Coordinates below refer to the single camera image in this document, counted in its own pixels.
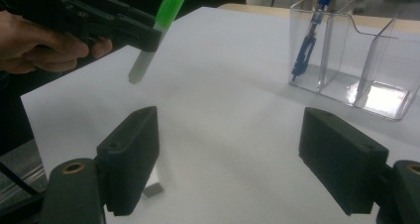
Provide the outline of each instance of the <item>black device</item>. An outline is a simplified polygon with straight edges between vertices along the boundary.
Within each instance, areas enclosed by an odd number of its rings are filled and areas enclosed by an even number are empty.
[[[95,159],[75,159],[57,166],[45,193],[1,210],[0,222],[100,224],[105,223],[104,205],[115,216],[130,215],[158,151],[157,108],[135,111],[97,147]]]
[[[306,108],[299,156],[343,211],[368,214],[377,224],[420,223],[420,163],[386,164],[388,149],[334,114]]]
[[[1,0],[13,14],[88,43],[112,39],[145,52],[158,49],[155,17],[119,0]]]

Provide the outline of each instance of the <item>green highlighter cap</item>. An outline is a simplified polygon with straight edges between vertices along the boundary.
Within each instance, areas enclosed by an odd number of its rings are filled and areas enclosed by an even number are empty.
[[[156,23],[168,29],[185,0],[163,0],[157,11]]]

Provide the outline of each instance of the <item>table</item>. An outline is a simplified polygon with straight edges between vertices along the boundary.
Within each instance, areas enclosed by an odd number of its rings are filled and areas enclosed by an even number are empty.
[[[96,146],[132,111],[155,105],[165,192],[108,223],[374,223],[340,209],[298,157],[303,110],[335,113],[420,161],[420,102],[390,122],[288,85],[288,18],[201,8],[177,20],[144,80],[125,47],[22,97],[46,173]]]

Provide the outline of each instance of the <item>plastic compartment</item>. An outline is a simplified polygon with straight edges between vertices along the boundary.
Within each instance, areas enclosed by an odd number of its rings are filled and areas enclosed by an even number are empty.
[[[306,71],[294,79],[290,73],[289,82],[388,119],[402,119],[420,86],[420,22],[398,19],[411,1],[395,0],[397,7],[373,19],[353,15],[357,0],[332,0],[316,28]],[[290,8],[290,71],[317,2],[302,0]],[[369,20],[381,24],[357,23]],[[407,22],[419,23],[419,32],[395,30]]]

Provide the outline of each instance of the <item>pen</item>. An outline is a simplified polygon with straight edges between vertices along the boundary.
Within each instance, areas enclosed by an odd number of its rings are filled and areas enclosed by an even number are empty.
[[[308,67],[309,59],[311,58],[312,50],[315,47],[316,43],[316,27],[321,24],[322,18],[326,7],[330,4],[331,0],[319,0],[315,8],[315,12],[311,19],[311,24],[305,38],[303,39],[302,46],[300,47],[299,54],[297,55],[296,62],[292,70],[293,78],[292,81],[296,79],[297,76],[302,75],[306,68]]]
[[[160,41],[169,29],[185,0],[163,0],[157,10],[154,29],[161,31]],[[129,73],[129,81],[133,84],[140,82],[146,73],[155,53],[141,51]]]

